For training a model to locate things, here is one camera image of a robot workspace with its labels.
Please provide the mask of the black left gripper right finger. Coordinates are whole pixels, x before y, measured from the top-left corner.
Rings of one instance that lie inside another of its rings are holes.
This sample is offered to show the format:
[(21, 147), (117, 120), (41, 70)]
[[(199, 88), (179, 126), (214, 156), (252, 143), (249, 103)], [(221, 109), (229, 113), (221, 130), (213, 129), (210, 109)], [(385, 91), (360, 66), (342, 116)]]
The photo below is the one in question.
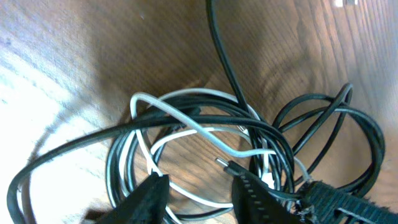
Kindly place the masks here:
[(289, 213), (252, 177), (234, 176), (231, 199), (239, 224), (300, 224), (299, 217)]

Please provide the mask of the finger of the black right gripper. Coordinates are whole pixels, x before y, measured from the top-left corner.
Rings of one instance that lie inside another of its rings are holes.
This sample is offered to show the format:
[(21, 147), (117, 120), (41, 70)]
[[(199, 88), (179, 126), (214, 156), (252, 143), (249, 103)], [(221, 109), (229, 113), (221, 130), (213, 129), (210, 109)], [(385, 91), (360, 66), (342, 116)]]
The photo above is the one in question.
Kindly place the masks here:
[(295, 214), (305, 223), (397, 224), (396, 213), (323, 182), (303, 184), (299, 194)]

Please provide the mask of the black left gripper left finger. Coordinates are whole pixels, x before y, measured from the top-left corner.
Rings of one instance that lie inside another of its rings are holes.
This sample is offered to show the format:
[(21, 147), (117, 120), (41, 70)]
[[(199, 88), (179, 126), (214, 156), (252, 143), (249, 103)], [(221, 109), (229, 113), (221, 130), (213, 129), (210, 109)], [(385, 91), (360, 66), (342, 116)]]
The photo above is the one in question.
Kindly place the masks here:
[(169, 176), (151, 174), (97, 224), (162, 223), (169, 201)]

